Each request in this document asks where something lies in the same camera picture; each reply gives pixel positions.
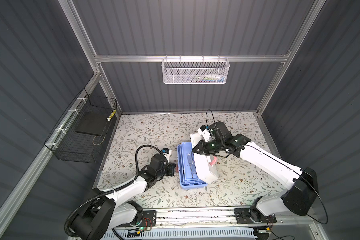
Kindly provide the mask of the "clear handled screwdriver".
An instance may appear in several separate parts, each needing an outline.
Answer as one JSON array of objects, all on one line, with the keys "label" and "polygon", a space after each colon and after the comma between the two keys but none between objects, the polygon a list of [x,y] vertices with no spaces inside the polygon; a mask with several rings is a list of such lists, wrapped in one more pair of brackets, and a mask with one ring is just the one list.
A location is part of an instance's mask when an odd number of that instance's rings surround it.
[{"label": "clear handled screwdriver", "polygon": [[190,166],[192,179],[195,179],[197,175],[196,175],[196,169],[195,169],[195,163],[194,163],[193,154],[188,153],[187,158],[188,158],[188,163],[189,163],[189,166]]}]

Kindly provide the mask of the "white blue plastic toolbox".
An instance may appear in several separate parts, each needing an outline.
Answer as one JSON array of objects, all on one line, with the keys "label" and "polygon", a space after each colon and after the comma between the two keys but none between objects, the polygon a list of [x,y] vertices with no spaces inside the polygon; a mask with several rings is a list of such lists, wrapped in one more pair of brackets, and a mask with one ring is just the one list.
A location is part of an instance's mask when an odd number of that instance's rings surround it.
[{"label": "white blue plastic toolbox", "polygon": [[[204,188],[216,182],[219,178],[217,171],[217,158],[193,153],[193,147],[200,141],[198,133],[191,134],[191,141],[177,146],[177,158],[180,186],[184,190]],[[192,179],[187,154],[193,154],[196,178]]]}]

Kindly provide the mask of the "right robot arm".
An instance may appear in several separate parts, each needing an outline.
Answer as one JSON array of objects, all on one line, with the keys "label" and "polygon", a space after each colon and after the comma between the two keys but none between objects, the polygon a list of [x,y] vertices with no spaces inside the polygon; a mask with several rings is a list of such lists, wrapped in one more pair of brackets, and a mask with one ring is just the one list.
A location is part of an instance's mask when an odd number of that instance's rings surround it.
[{"label": "right robot arm", "polygon": [[245,209],[245,217],[253,223],[272,224],[272,217],[284,212],[304,217],[316,200],[323,203],[317,173],[313,169],[289,164],[265,151],[250,138],[242,134],[233,135],[223,122],[202,125],[191,134],[191,143],[198,178],[207,184],[218,179],[217,161],[220,153],[224,152],[227,157],[234,156],[259,167],[284,187],[276,194],[257,197]]}]

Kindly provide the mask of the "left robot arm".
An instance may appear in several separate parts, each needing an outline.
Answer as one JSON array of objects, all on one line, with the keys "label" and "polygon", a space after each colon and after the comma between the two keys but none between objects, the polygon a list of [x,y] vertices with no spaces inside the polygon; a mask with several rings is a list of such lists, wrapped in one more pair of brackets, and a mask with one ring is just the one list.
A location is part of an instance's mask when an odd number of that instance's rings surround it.
[{"label": "left robot arm", "polygon": [[129,182],[109,190],[92,189],[89,198],[73,210],[64,224],[65,233],[82,240],[100,240],[107,231],[123,224],[137,225],[144,209],[132,197],[146,192],[165,176],[175,174],[169,148],[158,150],[148,165],[136,168]]}]

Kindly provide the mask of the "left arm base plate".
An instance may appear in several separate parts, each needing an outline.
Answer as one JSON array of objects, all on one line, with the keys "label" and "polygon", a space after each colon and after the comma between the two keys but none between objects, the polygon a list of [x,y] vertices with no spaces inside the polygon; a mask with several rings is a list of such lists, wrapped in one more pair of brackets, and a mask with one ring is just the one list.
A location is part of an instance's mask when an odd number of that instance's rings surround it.
[{"label": "left arm base plate", "polygon": [[128,227],[154,227],[156,225],[157,211],[143,210],[137,213],[132,222],[127,223]]}]

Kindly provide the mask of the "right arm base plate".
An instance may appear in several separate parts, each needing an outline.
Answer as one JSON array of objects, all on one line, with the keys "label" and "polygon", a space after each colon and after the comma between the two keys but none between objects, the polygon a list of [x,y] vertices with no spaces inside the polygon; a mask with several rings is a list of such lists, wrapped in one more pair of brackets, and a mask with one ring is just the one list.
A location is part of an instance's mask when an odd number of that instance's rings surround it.
[{"label": "right arm base plate", "polygon": [[234,216],[238,224],[274,224],[277,222],[274,214],[264,216],[257,209],[235,208]]}]

